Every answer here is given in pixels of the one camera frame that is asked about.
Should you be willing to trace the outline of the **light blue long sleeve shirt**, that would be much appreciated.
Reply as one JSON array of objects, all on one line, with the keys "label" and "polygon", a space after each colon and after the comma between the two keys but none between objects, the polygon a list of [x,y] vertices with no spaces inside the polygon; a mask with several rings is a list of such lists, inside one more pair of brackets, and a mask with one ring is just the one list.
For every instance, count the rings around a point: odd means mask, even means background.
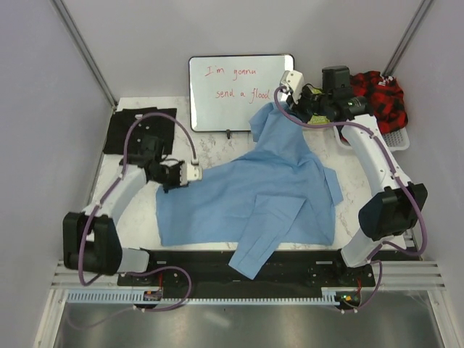
[{"label": "light blue long sleeve shirt", "polygon": [[205,170],[201,181],[157,192],[163,246],[232,242],[240,259],[260,260],[282,243],[334,242],[343,199],[335,171],[277,104],[266,104],[250,124],[253,150]]}]

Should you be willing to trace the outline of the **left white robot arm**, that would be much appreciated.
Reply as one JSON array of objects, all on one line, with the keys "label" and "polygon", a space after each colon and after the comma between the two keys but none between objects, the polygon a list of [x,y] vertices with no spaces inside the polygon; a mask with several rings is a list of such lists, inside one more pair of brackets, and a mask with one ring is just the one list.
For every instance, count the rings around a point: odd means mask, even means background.
[{"label": "left white robot arm", "polygon": [[163,158],[164,144],[158,138],[143,140],[136,154],[124,153],[113,183],[80,212],[69,212],[62,222],[65,267],[97,275],[133,272],[143,285],[159,277],[159,268],[142,249],[124,248],[117,224],[137,193],[149,182],[164,192],[187,186],[201,178],[197,162]]}]

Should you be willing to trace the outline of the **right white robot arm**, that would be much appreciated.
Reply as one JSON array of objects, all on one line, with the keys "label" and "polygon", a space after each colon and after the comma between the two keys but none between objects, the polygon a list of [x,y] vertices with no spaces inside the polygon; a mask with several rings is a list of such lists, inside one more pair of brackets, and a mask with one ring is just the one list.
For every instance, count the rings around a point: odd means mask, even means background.
[{"label": "right white robot arm", "polygon": [[283,115],[297,125],[312,128],[313,116],[326,117],[326,127],[337,129],[348,141],[367,176],[372,197],[358,212],[360,228],[339,250],[341,262],[331,272],[335,282],[346,286],[358,277],[357,268],[385,245],[411,257],[425,252],[422,209],[428,191],[422,183],[414,184],[395,160],[372,106],[354,93],[349,68],[327,67],[322,75],[322,91],[315,94],[301,72],[287,70],[275,92],[286,95],[290,110]]}]

